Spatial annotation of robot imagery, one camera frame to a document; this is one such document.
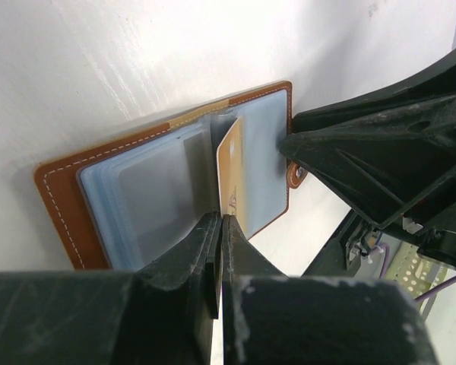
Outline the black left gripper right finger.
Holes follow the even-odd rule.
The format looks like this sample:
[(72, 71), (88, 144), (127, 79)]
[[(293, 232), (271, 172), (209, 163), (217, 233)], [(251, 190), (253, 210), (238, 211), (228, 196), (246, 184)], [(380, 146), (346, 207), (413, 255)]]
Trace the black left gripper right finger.
[(415, 303), (391, 281), (291, 278), (222, 223), (227, 364), (436, 364)]

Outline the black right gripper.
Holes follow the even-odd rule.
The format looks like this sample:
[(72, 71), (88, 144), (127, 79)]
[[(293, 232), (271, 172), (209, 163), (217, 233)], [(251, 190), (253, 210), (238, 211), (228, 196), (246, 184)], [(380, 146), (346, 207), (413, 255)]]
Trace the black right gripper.
[(456, 94), (296, 133), (280, 152), (370, 224), (402, 217), (420, 255), (456, 269)]

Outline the brown leather card holder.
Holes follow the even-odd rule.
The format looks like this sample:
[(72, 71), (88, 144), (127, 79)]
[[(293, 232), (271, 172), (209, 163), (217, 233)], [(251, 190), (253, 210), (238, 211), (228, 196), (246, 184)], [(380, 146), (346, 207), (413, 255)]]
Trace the brown leather card holder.
[(288, 81), (190, 109), (157, 124), (40, 164), (33, 180), (77, 270), (138, 270), (220, 213), (216, 149), (244, 118), (253, 237), (285, 214), (295, 167), (279, 143), (292, 130)]

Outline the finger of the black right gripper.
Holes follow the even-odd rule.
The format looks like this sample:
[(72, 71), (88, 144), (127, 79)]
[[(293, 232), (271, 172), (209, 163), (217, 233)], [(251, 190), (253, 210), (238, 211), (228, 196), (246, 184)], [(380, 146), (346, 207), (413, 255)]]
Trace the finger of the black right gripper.
[(424, 100), (456, 94), (456, 49), (415, 75), (379, 90), (296, 114), (292, 132), (310, 132)]

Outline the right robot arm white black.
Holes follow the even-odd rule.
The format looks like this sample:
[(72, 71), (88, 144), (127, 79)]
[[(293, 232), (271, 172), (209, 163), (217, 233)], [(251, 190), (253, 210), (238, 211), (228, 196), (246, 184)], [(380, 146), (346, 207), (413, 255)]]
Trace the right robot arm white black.
[(362, 263), (424, 298), (456, 270), (456, 48), (380, 90), (298, 113), (279, 149), (350, 207), (311, 276)]

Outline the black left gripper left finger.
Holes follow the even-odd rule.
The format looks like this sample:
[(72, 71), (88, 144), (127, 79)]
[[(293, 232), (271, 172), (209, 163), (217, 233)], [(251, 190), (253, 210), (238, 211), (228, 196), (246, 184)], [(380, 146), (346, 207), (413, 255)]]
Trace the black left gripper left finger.
[(221, 218), (139, 271), (0, 272), (0, 364), (207, 364)]

